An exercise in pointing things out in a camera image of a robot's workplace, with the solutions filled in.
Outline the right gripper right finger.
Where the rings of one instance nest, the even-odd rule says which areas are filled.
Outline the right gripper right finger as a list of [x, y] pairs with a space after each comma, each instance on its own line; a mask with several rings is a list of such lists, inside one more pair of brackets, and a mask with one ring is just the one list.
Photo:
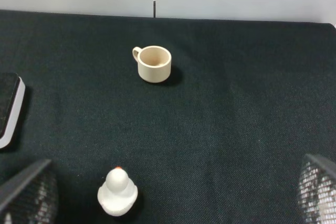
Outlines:
[[306, 154], [298, 182], [298, 207], [304, 223], [335, 223], [335, 163]]

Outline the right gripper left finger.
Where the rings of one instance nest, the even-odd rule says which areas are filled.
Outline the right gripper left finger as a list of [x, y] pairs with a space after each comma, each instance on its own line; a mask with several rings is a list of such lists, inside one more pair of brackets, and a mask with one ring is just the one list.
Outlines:
[[54, 223], [58, 188], [51, 160], [29, 165], [1, 185], [1, 223]]

